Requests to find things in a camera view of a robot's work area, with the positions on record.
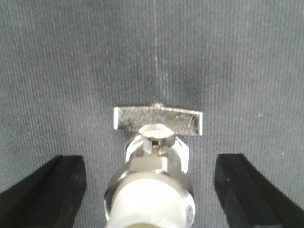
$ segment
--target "white plastic insulator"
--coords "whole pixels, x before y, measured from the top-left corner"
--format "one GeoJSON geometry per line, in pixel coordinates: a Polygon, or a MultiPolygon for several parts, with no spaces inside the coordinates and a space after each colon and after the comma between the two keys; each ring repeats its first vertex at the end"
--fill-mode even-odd
{"type": "Polygon", "coordinates": [[[163,181],[134,180],[117,193],[106,228],[128,228],[132,225],[141,228],[186,228],[185,203],[180,194],[163,181]]]}

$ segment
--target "black clamp jaw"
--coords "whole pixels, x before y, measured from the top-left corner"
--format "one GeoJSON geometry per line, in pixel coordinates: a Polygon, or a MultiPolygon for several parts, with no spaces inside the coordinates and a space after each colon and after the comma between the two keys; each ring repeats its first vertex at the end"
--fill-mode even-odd
{"type": "Polygon", "coordinates": [[[72,228],[86,190],[82,156],[57,156],[0,194],[0,228],[72,228]]]}
{"type": "Polygon", "coordinates": [[[243,154],[220,154],[214,187],[230,228],[304,228],[304,211],[243,154]]]}

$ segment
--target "ribbed gray cloth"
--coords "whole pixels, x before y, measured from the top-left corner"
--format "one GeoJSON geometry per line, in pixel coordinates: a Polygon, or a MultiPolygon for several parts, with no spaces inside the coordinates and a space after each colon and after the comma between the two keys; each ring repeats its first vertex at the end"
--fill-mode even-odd
{"type": "Polygon", "coordinates": [[[204,136],[186,138],[194,228],[228,227],[219,153],[244,153],[304,208],[303,0],[0,2],[0,191],[83,155],[75,228],[102,228],[131,135],[113,130],[113,106],[155,101],[204,111],[204,136]]]}

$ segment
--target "chrome fitting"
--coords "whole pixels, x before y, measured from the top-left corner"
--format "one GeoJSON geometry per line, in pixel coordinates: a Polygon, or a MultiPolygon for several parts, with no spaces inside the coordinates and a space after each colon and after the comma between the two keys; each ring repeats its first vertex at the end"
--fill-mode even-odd
{"type": "Polygon", "coordinates": [[[104,195],[106,218],[126,184],[150,178],[172,186],[183,198],[189,228],[195,215],[193,188],[186,175],[189,147],[178,134],[202,135],[202,112],[164,107],[162,103],[115,107],[114,128],[137,134],[125,145],[125,165],[111,178],[104,195]]]}

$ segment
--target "rectangular metal plate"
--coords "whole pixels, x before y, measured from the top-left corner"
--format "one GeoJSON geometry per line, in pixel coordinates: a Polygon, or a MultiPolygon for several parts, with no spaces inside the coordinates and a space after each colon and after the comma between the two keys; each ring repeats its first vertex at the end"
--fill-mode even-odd
{"type": "Polygon", "coordinates": [[[114,129],[138,132],[147,124],[163,124],[176,134],[202,135],[203,112],[163,106],[114,108],[114,129]]]}

